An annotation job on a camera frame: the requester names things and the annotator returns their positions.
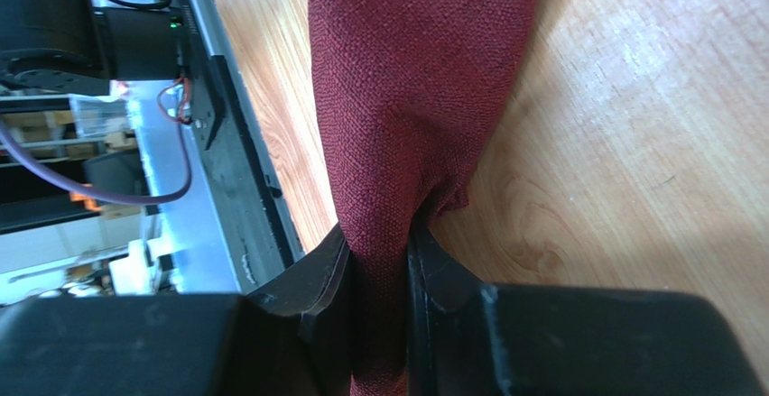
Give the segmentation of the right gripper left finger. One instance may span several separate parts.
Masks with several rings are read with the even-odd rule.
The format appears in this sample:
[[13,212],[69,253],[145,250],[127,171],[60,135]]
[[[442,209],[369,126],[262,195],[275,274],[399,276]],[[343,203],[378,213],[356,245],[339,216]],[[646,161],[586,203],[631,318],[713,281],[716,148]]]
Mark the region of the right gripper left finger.
[[1,312],[4,395],[346,395],[338,227],[250,294],[28,299]]

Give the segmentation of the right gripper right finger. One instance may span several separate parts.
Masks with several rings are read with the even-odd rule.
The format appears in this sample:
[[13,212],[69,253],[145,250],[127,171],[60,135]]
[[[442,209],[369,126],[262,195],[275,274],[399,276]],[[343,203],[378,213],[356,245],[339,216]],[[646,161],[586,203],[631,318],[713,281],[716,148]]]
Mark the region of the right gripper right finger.
[[722,315],[686,293],[485,282],[423,222],[407,245],[411,395],[760,395]]

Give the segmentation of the dark red cloth napkin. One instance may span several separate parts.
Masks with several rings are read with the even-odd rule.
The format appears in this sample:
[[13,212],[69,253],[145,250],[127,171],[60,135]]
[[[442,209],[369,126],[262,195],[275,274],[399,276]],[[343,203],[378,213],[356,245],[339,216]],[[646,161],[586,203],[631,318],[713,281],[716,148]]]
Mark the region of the dark red cloth napkin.
[[537,0],[308,0],[311,78],[353,257],[351,391],[405,392],[406,245],[464,207]]

